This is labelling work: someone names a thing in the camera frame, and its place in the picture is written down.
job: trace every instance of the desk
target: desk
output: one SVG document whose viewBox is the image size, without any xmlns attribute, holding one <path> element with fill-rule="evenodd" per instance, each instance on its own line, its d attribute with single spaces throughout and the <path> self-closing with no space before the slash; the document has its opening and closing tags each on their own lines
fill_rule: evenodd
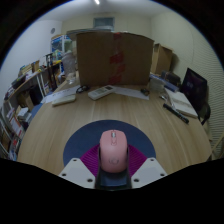
<svg viewBox="0 0 224 224">
<path fill-rule="evenodd" d="M 78 84 L 78 78 L 70 86 L 65 81 L 56 92 Z M 63 151 L 70 136 L 90 122 L 112 119 L 142 130 L 154 145 L 156 159 L 167 174 L 205 162 L 212 150 L 199 120 L 189 117 L 187 125 L 164 109 L 163 103 L 155 92 L 150 93 L 149 101 L 114 93 L 93 101 L 83 92 L 76 94 L 75 102 L 69 104 L 57 107 L 44 104 L 23 138 L 17 161 L 59 175 L 64 168 Z"/>
</svg>

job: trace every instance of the window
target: window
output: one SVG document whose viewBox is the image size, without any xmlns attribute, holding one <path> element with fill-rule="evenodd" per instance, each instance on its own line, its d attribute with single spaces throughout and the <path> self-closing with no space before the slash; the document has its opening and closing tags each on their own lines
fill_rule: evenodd
<svg viewBox="0 0 224 224">
<path fill-rule="evenodd" d="M 109 28 L 114 31 L 114 18 L 94 18 L 93 28 Z"/>
</svg>

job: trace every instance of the magenta pad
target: magenta pad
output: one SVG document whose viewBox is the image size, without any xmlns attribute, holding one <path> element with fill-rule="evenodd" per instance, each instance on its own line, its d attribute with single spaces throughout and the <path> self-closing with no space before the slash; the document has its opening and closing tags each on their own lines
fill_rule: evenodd
<svg viewBox="0 0 224 224">
<path fill-rule="evenodd" d="M 90 172 L 96 177 L 99 168 L 98 159 L 99 144 L 89 149 L 80 159 Z M 128 145 L 129 148 L 129 173 L 132 177 L 134 173 L 142 166 L 147 157 L 134 146 Z"/>
</svg>

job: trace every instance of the white wall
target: white wall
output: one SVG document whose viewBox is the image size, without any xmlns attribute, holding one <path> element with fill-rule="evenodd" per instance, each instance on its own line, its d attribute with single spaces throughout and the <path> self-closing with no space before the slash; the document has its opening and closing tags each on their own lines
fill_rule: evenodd
<svg viewBox="0 0 224 224">
<path fill-rule="evenodd" d="M 32 24 L 14 43 L 0 70 L 0 107 L 10 84 L 23 65 L 50 53 L 51 37 L 61 33 L 62 22 L 46 20 Z"/>
<path fill-rule="evenodd" d="M 151 36 L 150 19 L 138 15 L 125 15 L 120 13 L 99 13 L 85 16 L 73 17 L 64 21 L 62 24 L 62 33 L 66 34 L 69 30 L 93 28 L 93 19 L 98 17 L 114 17 L 114 31 L 128 31 L 134 34 L 140 34 L 146 37 Z"/>
<path fill-rule="evenodd" d="M 187 67 L 207 79 L 213 143 L 224 131 L 224 72 L 211 45 L 182 16 L 174 12 L 151 18 L 151 38 L 174 49 L 171 70 L 183 81 Z"/>
</svg>

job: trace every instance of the ceiling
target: ceiling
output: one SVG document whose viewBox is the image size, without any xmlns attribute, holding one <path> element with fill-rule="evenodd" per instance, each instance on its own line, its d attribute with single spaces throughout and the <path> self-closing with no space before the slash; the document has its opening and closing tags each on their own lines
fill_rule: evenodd
<svg viewBox="0 0 224 224">
<path fill-rule="evenodd" d="M 171 9 L 150 0 L 73 0 L 52 9 L 38 20 L 66 21 L 75 16 L 93 13 L 117 12 L 122 14 L 137 14 L 152 17 Z"/>
</svg>

